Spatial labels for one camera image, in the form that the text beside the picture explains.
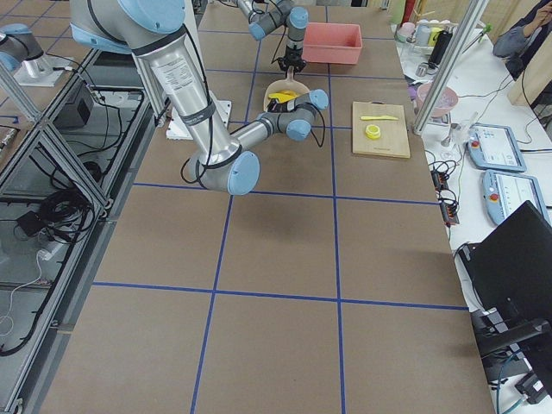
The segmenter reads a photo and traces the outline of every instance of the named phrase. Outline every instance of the blue joint cap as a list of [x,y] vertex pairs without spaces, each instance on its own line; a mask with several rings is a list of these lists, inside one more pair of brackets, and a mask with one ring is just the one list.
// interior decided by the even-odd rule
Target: blue joint cap
[[322,89],[315,89],[314,91],[310,91],[309,98],[312,104],[320,110],[325,110],[326,108],[328,108],[328,95]]
[[124,12],[150,32],[168,35],[184,22],[184,0],[117,0]]
[[260,163],[257,155],[251,151],[240,154],[232,164],[228,175],[228,193],[243,196],[253,190],[260,174]]
[[3,28],[0,28],[0,32],[7,35],[30,35],[31,29],[23,23],[11,23],[6,24]]
[[305,119],[294,119],[287,124],[285,133],[294,141],[303,141],[311,131],[311,125]]
[[14,58],[11,54],[5,52],[0,52],[0,63],[6,66],[8,72],[13,72],[20,65],[19,61]]
[[75,26],[71,23],[72,38],[81,45],[91,47],[93,49],[103,50],[105,52],[119,53],[119,54],[131,54],[132,50],[127,45],[117,43],[110,39],[98,36],[86,30],[83,30],[79,26]]
[[309,24],[309,12],[303,7],[294,7],[290,13],[290,23],[294,28],[306,28]]
[[267,36],[265,30],[257,22],[249,23],[249,33],[256,41],[261,41]]

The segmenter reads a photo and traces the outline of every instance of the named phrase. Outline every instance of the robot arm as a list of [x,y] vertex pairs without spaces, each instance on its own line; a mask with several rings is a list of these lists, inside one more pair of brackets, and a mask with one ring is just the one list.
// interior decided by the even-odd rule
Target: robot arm
[[292,0],[276,0],[274,8],[260,13],[251,0],[235,0],[235,4],[249,21],[249,32],[260,41],[281,26],[287,27],[285,54],[278,58],[279,68],[287,72],[301,72],[306,62],[302,59],[304,31],[309,23],[309,13],[302,7],[294,7]]
[[198,146],[188,173],[205,188],[235,195],[253,190],[260,165],[248,150],[276,132],[306,138],[315,107],[328,105],[325,92],[313,91],[231,135],[210,99],[204,71],[200,76],[185,48],[184,0],[71,0],[71,15],[76,41],[132,53],[149,64]]
[[9,71],[21,64],[31,78],[52,73],[52,67],[30,29],[24,24],[8,24],[0,28],[0,62]]

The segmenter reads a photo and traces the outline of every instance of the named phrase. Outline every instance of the white table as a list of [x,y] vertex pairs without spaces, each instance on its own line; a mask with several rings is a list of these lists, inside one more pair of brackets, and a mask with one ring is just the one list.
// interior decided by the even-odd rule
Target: white table
[[[398,52],[401,54],[401,47],[398,44]],[[430,80],[432,76],[419,78],[415,75],[416,68],[422,61],[427,61],[427,56],[420,53],[412,53],[404,50],[401,54],[401,64],[407,76],[414,79]],[[459,96],[463,95],[486,95],[488,92],[499,89],[501,83],[506,85],[511,80],[501,59],[492,55],[492,43],[485,36],[482,42],[474,44],[458,60],[448,87],[452,88]],[[488,97],[464,97],[451,111],[452,122],[469,120],[474,112],[478,112],[477,120],[482,123],[507,125],[511,127],[514,135],[519,141],[529,141],[525,133],[528,122],[535,119],[535,115],[529,106],[513,106],[508,100],[508,91],[512,88],[510,82],[498,95]],[[485,110],[489,101],[492,103]],[[552,141],[535,120],[527,128],[532,137],[532,143],[519,143],[521,149],[551,148]],[[446,127],[429,124],[423,131],[422,138],[427,150],[431,151],[437,159],[441,159],[441,152],[444,147],[441,141],[447,136],[449,130]],[[459,160],[461,153],[458,147],[455,150],[455,159]],[[433,157],[428,154],[428,162]],[[526,175],[537,177],[541,187],[544,201],[547,205],[552,204],[552,154],[527,154],[524,153],[524,160],[527,165]],[[454,252],[462,243],[481,242],[497,226],[492,222],[486,213],[485,201],[482,192],[483,171],[475,168],[469,154],[465,154],[455,172],[448,180],[448,186],[460,195],[460,210],[458,218],[460,224],[451,228],[450,247]],[[477,301],[474,298],[471,282],[467,276],[460,259],[456,259],[456,268],[462,283],[464,296],[471,311],[478,309]],[[500,409],[505,411],[519,398],[520,394],[515,390],[514,384],[523,375],[512,377],[500,390]],[[552,398],[546,397],[538,405],[521,404],[516,410],[518,414],[548,414],[552,412]]]

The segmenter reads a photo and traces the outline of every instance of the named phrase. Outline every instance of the sticker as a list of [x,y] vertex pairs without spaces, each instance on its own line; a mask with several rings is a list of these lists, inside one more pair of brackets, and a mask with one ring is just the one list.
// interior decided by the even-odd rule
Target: sticker
[[194,81],[190,67],[184,58],[177,58],[165,65],[152,67],[152,70],[169,95],[179,92]]

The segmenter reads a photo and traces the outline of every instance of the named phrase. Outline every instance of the person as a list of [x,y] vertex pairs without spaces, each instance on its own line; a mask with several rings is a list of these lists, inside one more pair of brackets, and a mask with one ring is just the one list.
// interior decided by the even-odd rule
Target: person
[[513,78],[519,77],[544,43],[552,30],[551,22],[552,1],[541,0],[527,16],[499,37],[492,52],[506,58],[506,68]]

